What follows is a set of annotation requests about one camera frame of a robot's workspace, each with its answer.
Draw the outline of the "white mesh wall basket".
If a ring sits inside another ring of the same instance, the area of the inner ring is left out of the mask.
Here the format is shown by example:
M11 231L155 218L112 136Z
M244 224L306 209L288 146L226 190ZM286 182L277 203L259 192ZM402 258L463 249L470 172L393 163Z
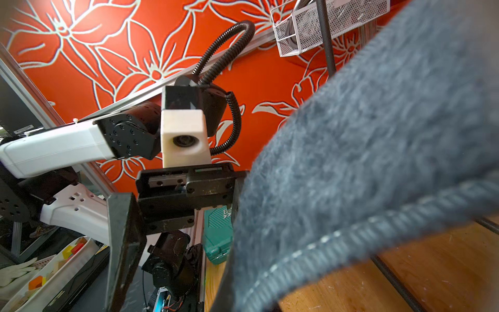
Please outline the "white mesh wall basket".
M326 1L330 38L373 21L391 9L390 1ZM315 1L284 1L270 11L279 55L291 57L323 44Z

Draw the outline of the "white tray with blocks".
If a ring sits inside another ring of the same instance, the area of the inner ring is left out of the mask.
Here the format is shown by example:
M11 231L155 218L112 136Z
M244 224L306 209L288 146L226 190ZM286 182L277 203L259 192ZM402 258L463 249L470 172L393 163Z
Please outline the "white tray with blocks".
M75 239L37 271L34 277L11 297L1 309L2 312L42 312L98 250L96 241L88 236Z

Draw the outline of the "green plastic tool case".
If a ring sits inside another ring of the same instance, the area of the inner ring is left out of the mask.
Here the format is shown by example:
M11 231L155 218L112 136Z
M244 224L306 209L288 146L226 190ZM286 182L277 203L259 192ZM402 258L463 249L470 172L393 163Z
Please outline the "green plastic tool case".
M222 206L206 210L202 244L208 260L213 265L227 261L232 242L231 209Z

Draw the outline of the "black metal clothes rack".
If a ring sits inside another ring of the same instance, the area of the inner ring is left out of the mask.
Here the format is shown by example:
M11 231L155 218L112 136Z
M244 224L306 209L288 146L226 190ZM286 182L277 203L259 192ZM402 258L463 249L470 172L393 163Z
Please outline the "black metal clothes rack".
M327 62L328 79L331 79L336 72L337 67L335 63L334 48L332 46L332 37L329 25L329 17L327 15L326 1L317 1L318 23L322 35L324 54ZM475 223L489 230L490 232L498 235L498 223L490 218L478 218ZM391 283L399 295L404 299L412 311L426 311L423 305L414 297L413 293L404 285L398 276L391 270L391 268L380 258L378 255L373 255L370 258L371 262L378 268L384 277Z

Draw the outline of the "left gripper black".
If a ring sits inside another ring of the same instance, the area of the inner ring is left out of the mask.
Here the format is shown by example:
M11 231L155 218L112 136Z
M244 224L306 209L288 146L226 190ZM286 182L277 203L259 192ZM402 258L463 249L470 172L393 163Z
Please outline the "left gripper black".
M122 309L146 235L190 228L196 211L231 206L247 175L230 163L143 170L136 179L137 201L131 192L111 194L105 310Z

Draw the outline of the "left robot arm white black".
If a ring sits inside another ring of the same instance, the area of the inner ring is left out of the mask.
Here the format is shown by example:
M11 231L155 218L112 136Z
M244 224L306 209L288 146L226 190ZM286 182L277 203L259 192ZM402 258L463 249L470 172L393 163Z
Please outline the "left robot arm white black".
M233 130L220 146L216 132L223 106L176 108L145 102L116 114L75 122L1 143L1 216L14 222L43 222L77 231L110 248L108 311L119 311L143 252L143 269L162 290L163 311L199 311L201 245L183 232L195 213L235 205L244 172L213 164L240 135L239 105L227 101ZM95 160L162 153L161 169L143 170L136 194L98 198L79 182L75 165Z

